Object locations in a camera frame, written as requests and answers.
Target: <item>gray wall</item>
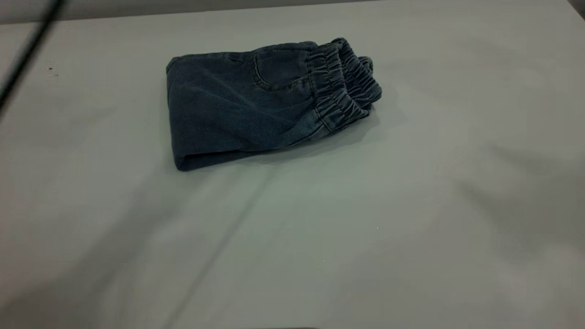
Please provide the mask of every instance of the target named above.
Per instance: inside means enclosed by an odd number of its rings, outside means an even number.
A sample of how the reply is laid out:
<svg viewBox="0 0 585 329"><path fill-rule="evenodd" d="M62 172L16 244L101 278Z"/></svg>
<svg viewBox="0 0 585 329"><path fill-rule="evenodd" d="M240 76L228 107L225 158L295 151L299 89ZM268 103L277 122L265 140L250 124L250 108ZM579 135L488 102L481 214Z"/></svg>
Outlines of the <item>gray wall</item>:
<svg viewBox="0 0 585 329"><path fill-rule="evenodd" d="M63 18L154 15L353 1L356 0L69 0ZM0 0L0 23L38 20L49 2L50 0Z"/></svg>

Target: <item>jeans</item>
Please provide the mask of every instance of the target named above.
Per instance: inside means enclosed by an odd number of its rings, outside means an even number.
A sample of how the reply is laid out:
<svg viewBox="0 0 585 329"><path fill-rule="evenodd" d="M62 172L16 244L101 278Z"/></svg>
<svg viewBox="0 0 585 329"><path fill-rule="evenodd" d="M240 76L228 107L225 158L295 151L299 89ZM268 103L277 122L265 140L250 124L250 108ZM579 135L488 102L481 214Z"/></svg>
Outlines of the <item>jeans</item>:
<svg viewBox="0 0 585 329"><path fill-rule="evenodd" d="M175 57L167 66L175 165L193 170L342 129L380 99L372 69L342 38Z"/></svg>

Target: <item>white surface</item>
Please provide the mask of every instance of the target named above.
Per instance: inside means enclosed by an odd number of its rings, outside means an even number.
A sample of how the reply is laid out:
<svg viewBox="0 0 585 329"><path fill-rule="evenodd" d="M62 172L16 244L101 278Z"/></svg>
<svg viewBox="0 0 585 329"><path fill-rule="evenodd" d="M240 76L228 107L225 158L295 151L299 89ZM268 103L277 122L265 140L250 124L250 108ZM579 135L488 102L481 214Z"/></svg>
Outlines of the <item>white surface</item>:
<svg viewBox="0 0 585 329"><path fill-rule="evenodd" d="M370 118L174 169L173 56L338 36ZM554 0L61 23L0 125L0 327L583 328L584 58Z"/></svg>

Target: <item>stitching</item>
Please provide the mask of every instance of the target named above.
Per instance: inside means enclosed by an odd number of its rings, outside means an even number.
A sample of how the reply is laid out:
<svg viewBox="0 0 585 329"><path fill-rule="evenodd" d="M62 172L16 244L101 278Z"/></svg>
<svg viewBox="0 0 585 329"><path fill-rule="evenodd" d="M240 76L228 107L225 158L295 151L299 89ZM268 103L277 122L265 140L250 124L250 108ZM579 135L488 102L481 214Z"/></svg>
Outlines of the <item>stitching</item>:
<svg viewBox="0 0 585 329"><path fill-rule="evenodd" d="M252 56L252 69L253 69L253 71L254 71L254 73L256 75L256 79L255 79L256 80L256 84L259 87L261 87L261 88L267 87L270 90L277 90L277 89L284 89L284 88L294 87L297 84L301 84L308 77L308 74L306 74L306 75L304 75L304 76L302 76L300 78L297 78L297 79L293 80L292 82L290 82L288 84L270 84L270 83L266 82L262 78L262 76L260 75L260 71L258 70L258 62L257 62L257 56L256 56L256 54L254 54Z"/></svg>

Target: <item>folded jeans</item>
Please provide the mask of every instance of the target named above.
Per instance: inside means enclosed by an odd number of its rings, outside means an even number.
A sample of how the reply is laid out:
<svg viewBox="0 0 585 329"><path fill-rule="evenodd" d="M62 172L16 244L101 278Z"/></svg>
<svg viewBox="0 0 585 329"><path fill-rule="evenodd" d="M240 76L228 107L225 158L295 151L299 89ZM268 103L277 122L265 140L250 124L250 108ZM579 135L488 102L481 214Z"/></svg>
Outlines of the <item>folded jeans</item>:
<svg viewBox="0 0 585 329"><path fill-rule="evenodd" d="M175 165L188 171L293 146L370 114L382 90L345 39L175 57L167 66Z"/></svg>

